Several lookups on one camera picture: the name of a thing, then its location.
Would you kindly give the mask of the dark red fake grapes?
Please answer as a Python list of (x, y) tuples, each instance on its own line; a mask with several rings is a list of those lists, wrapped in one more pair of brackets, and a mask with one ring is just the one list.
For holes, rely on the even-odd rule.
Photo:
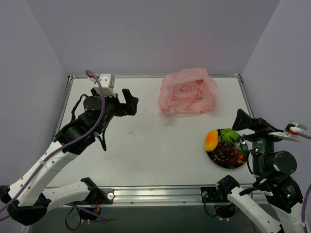
[(212, 152), (214, 162), (222, 167), (233, 168), (238, 163), (234, 154), (233, 145), (220, 141)]

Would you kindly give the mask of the fake strawberry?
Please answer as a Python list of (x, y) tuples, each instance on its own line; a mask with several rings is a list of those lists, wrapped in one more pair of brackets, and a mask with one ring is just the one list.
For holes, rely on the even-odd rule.
[(243, 144), (234, 144), (233, 145), (234, 154), (236, 157), (236, 161), (239, 165), (245, 163), (245, 151)]

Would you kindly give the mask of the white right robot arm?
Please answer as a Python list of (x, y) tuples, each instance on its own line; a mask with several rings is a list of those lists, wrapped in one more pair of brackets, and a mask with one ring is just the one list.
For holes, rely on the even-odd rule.
[(252, 174), (256, 181), (244, 189), (227, 175), (216, 183), (216, 196), (233, 203), (263, 233), (309, 233), (309, 196), (302, 195), (291, 177), (297, 169), (296, 159), (288, 151), (274, 151), (275, 142), (309, 139), (307, 127), (292, 121), (279, 130), (261, 117), (252, 118), (238, 109), (232, 129), (253, 131), (243, 139), (252, 143)]

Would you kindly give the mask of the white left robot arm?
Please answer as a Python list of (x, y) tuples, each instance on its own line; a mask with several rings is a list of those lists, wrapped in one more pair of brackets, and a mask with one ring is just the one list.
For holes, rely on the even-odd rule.
[(75, 116), (75, 105), (71, 121), (56, 135), (44, 155), (32, 168), (12, 185), (0, 187), (0, 200), (5, 203), (11, 219), (30, 226), (38, 222), (48, 211), (65, 204), (96, 204), (104, 193), (89, 178), (76, 183), (48, 189), (47, 185), (71, 161), (96, 139), (106, 150), (104, 134), (113, 117), (134, 116), (137, 113), (138, 98), (130, 90), (123, 89), (125, 102), (117, 95), (102, 97), (94, 88), (91, 96), (78, 101), (83, 103), (84, 112)]

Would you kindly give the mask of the pink floral plastic bag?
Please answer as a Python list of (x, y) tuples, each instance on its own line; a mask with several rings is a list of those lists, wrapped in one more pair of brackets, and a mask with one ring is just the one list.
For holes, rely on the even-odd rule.
[(216, 107), (217, 83), (205, 68), (189, 68), (166, 74), (158, 106), (163, 114), (201, 114)]

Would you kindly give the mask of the green fake fruit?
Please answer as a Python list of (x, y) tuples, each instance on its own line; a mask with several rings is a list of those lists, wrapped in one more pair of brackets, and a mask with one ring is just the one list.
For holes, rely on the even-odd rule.
[(231, 128), (226, 128), (221, 131), (221, 140), (233, 144), (238, 139), (238, 134)]

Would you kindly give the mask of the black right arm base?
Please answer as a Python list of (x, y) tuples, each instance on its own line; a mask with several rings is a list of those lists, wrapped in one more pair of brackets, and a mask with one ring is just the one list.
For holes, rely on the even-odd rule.
[(238, 213), (237, 207), (222, 197), (214, 186), (201, 187), (200, 195), (205, 213), (209, 217), (218, 217), (219, 220), (229, 221)]

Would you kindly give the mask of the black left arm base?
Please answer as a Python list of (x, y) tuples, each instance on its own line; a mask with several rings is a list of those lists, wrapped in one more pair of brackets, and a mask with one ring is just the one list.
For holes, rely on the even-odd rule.
[[(91, 194), (85, 201), (75, 201), (68, 204), (71, 207), (65, 217), (65, 226), (69, 231), (77, 230), (82, 223), (90, 224), (92, 222), (109, 222), (110, 219), (101, 216), (102, 205), (113, 204), (115, 197), (113, 188), (103, 188), (95, 194)], [(76, 217), (77, 225), (70, 226), (69, 218)]]

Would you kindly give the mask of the orange fake fruit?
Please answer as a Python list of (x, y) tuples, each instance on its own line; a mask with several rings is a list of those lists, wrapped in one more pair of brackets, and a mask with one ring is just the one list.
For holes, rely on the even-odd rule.
[(207, 152), (214, 151), (218, 145), (218, 131), (210, 131), (205, 139), (205, 150)]

